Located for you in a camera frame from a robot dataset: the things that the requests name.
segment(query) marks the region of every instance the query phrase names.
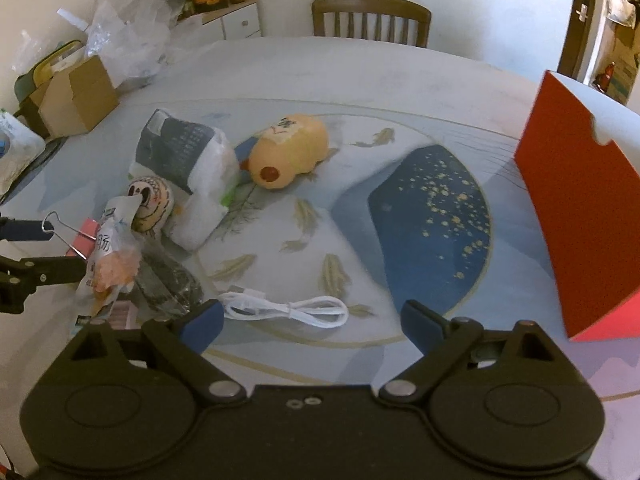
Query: wooden chair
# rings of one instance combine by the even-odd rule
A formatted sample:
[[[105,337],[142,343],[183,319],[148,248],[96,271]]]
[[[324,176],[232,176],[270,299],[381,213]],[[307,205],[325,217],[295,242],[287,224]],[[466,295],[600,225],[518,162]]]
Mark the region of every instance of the wooden chair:
[[[418,22],[418,31],[415,46],[427,48],[429,26],[431,25],[431,11],[423,6],[408,2],[407,0],[316,0],[311,5],[311,13],[314,18],[314,35],[325,36],[324,15],[328,12],[335,14],[334,36],[340,37],[340,13],[348,13],[348,38],[354,38],[354,13],[362,13],[362,40],[369,39],[368,14],[375,14],[376,28],[374,40],[382,40],[382,16],[391,16],[386,40],[393,43],[396,38],[396,20],[394,17],[403,18],[402,34],[400,41],[407,44],[409,40],[409,20]]]

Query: brown toy nose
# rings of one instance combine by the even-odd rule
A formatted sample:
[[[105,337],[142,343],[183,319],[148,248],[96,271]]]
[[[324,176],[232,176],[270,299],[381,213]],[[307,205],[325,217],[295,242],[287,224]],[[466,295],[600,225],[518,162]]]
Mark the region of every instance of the brown toy nose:
[[[265,182],[275,182],[280,178],[280,172],[273,166],[267,166],[260,170],[260,178]]]

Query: round cartoon face toy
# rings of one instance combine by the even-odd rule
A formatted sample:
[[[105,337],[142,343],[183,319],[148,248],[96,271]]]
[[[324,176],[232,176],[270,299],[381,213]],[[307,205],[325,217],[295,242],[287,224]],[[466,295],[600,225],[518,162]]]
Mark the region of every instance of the round cartoon face toy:
[[[296,114],[258,133],[243,169],[258,186],[281,189],[297,174],[313,171],[329,152],[329,133],[317,117]]]
[[[133,230],[152,238],[160,238],[160,231],[174,208],[171,188],[157,176],[144,176],[129,184],[127,194],[142,195],[142,203],[131,224]]]

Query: cabinet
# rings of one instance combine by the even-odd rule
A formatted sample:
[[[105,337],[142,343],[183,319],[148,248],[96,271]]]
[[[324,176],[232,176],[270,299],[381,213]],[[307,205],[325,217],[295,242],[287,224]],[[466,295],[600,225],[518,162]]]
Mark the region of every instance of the cabinet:
[[[211,38],[211,41],[243,40],[262,35],[258,0],[246,0],[241,4],[206,12],[200,16],[202,27],[207,29],[205,36]]]

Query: white cable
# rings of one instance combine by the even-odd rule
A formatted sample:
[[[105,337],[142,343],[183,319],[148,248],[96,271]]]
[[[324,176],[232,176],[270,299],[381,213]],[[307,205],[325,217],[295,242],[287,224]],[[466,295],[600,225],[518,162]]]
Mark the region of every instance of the white cable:
[[[331,296],[321,296],[297,303],[271,303],[245,292],[225,292],[218,297],[225,307],[225,317],[240,321],[257,321],[288,317],[318,328],[337,328],[349,319],[347,306]],[[335,320],[323,319],[325,316]]]

